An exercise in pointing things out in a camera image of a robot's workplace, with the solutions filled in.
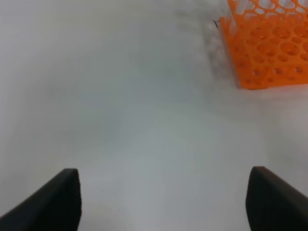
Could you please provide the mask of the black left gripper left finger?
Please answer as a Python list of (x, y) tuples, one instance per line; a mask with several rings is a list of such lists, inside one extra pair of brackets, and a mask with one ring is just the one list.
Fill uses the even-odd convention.
[(0, 218), (2, 231), (76, 231), (82, 215), (76, 168), (66, 168)]

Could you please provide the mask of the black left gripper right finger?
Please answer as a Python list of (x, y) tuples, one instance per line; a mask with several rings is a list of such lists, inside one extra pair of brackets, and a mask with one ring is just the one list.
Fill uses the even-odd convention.
[(245, 200), (252, 231), (306, 231), (308, 197), (266, 167), (253, 167)]

